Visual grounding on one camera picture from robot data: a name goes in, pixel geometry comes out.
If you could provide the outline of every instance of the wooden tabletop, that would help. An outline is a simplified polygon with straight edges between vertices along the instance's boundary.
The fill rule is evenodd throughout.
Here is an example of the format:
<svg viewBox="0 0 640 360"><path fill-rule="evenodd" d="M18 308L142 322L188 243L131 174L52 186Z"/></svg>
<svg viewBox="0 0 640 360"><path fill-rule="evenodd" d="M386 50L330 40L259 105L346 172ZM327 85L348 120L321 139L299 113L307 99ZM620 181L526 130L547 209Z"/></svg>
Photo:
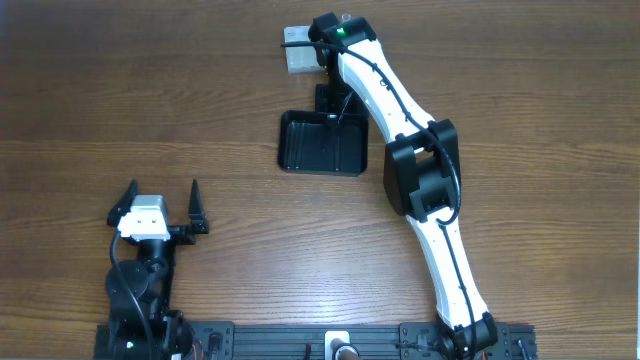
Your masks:
<svg viewBox="0 0 640 360"><path fill-rule="evenodd" d="M637 1L8 1L0 7L0 356L90 357L108 210L133 178L211 233L178 249L174 307L238 324L433 321L420 245L382 186L284 173L283 28L365 16L414 99L458 129L465 249L541 358L635 356ZM119 256L135 248L122 244Z"/></svg>

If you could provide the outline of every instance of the wood grain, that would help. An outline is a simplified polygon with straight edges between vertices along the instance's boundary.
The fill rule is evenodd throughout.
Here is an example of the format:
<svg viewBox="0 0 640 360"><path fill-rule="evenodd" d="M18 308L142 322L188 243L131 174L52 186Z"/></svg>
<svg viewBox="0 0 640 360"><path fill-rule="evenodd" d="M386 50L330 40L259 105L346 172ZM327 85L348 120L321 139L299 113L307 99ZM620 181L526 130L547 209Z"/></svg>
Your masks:
<svg viewBox="0 0 640 360"><path fill-rule="evenodd" d="M92 355L104 219L131 178L175 222L200 182L212 232L178 251L174 285L191 319L434 320L377 131L358 178L276 165L280 115L326 81L287 75L282 29L334 11L366 16L416 101L456 124L465 248L495 317L534 324L541 358L633 358L640 3L0 5L0 356Z"/></svg>

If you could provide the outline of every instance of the wire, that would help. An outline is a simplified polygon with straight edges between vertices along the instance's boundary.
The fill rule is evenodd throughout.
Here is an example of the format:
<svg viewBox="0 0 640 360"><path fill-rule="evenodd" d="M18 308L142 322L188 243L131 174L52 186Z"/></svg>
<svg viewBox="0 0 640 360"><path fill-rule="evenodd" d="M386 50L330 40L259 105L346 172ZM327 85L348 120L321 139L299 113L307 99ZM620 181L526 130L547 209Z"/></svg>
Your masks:
<svg viewBox="0 0 640 360"><path fill-rule="evenodd" d="M458 172L456 171L456 167L453 164L453 161L451 160L449 153L445 150L445 148L442 146L442 143L440 143L440 140L438 140L435 137L435 135L433 135L429 130L427 130L424 126L418 123L411 116L411 113L402 102L400 95L398 94L396 89L393 87L393 84L391 84L391 81L389 80L389 78L384 74L382 70L380 70L378 65L372 62L371 60L365 58L364 56L354 51L347 49L346 47L341 47L333 44L311 42L311 41L295 41L295 42L290 42L290 43L285 43L280 45L280 47L283 47L283 48L309 47L309 46L314 48L319 48L319 49L334 50L341 54L349 54L355 57L356 59L364 62L365 64L371 66L373 71L378 73L378 75L380 75L380 77L382 78L381 84L386 86L387 90L391 91L391 93L395 97L407 121L413 124L413 126L415 126L424 136L427 137L429 142L431 142L435 146L436 150L438 150L440 155L444 158L445 162L447 163L449 171L451 172L451 181L453 182L453 190L455 192L455 204L453 206L453 213L451 214L451 217L448 220L444 221L441 219L436 219L436 222L438 223L438 227L440 227L440 230L442 230L442 233L444 234L444 238L447 242L447 246L449 247L449 253L451 254L451 261L453 262L453 267L456 270L458 282L460 283L460 290L462 290L462 294L464 295L464 298L467 303L467 309L469 310L469 318L471 320L471 346L469 347L469 355L470 355L470 358L473 359L475 356L475 348L476 348L476 323L473 317L473 309L471 308L471 301L469 300L469 294L467 293L467 288L464 286L464 282L462 281L462 276L460 275L460 269L458 268L458 262L456 261L455 254L453 253L453 247L451 246L451 240L449 239L449 234L447 233L447 228L446 228L447 225L452 224L458 218L458 215L460 214L460 207L462 205L460 180L458 179Z"/></svg>
<svg viewBox="0 0 640 360"><path fill-rule="evenodd" d="M116 233L113 235L113 240L111 240L111 251L109 252L111 265L113 266L113 270L116 274L116 279L120 283L120 287L122 287L124 292L127 294L127 297L133 303L133 307L135 308L136 313L138 313L138 316L140 317L140 321L142 322L142 326L144 327L144 333L147 336L147 345L149 346L149 359L153 360L155 341L153 340L151 325L149 325L149 320L144 317L142 309L140 308L140 303L138 303L138 299L136 299L136 296L133 295L133 291L131 291L129 284L127 284L127 280L124 278L124 273L122 272L122 269L118 264L118 259L116 259L116 246L118 245L118 239L120 239L120 231L116 230Z"/></svg>

